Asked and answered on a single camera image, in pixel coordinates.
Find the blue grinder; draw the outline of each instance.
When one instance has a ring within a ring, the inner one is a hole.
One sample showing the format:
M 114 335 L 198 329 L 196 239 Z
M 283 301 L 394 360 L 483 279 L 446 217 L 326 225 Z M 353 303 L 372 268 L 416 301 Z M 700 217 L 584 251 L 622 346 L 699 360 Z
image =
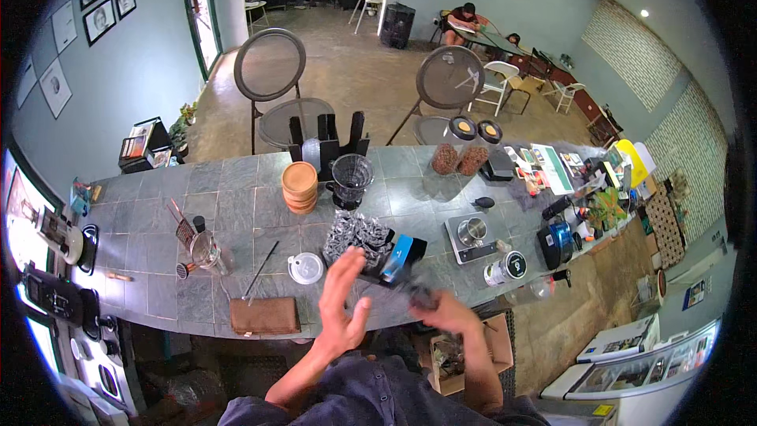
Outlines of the blue grinder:
M 573 239 L 567 222 L 550 224 L 536 234 L 544 253 L 544 261 L 549 270 L 573 258 Z

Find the hand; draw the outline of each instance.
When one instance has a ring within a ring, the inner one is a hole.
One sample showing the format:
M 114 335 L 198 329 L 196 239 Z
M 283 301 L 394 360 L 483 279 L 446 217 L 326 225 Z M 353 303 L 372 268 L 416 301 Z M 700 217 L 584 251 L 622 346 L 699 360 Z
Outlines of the hand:
M 329 362 L 357 347 L 365 336 L 371 299 L 360 298 L 352 319 L 345 313 L 347 294 L 364 266 L 365 251 L 350 247 L 326 273 L 323 294 L 318 301 L 323 331 L 313 342 L 313 349 L 330 358 Z
M 427 311 L 410 307 L 410 314 L 421 319 L 427 326 L 437 327 L 452 334 L 467 333 L 481 327 L 481 320 L 467 306 L 455 299 L 447 290 L 434 291 L 434 298 L 439 303 L 436 311 Z

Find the coffee beans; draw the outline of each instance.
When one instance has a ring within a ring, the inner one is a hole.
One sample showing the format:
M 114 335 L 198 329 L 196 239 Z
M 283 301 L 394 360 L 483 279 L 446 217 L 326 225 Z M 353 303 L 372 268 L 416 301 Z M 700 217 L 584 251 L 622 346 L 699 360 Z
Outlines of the coffee beans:
M 450 144 L 440 144 L 434 151 L 431 167 L 439 175 L 449 175 L 457 166 L 457 151 Z
M 473 176 L 478 169 L 489 159 L 489 150 L 475 145 L 466 148 L 462 154 L 457 171 L 460 175 Z

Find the potted plant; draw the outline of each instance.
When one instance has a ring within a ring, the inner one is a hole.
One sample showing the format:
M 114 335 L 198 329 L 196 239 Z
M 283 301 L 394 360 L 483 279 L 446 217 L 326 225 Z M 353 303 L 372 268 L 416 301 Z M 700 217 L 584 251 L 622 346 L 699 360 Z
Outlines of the potted plant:
M 184 104 L 180 111 L 187 125 L 194 125 L 194 123 L 197 121 L 197 119 L 194 117 L 194 113 L 197 111 L 197 101 L 195 100 L 192 105 Z
M 168 129 L 168 137 L 171 143 L 176 147 L 176 151 L 184 158 L 189 155 L 189 144 L 187 143 L 187 124 L 184 118 L 179 118 Z

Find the white brick wall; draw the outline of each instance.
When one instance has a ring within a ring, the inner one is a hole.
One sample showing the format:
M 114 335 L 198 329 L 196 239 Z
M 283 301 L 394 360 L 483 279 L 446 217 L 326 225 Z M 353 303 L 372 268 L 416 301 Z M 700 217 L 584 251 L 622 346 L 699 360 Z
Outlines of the white brick wall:
M 687 241 L 695 241 L 723 215 L 727 151 L 723 125 L 695 80 L 644 143 L 657 164 L 658 181 L 683 170 L 691 188 L 681 204 L 688 211 L 684 233 Z
M 681 62 L 630 12 L 601 0 L 582 36 L 639 97 L 649 112 L 673 84 Z

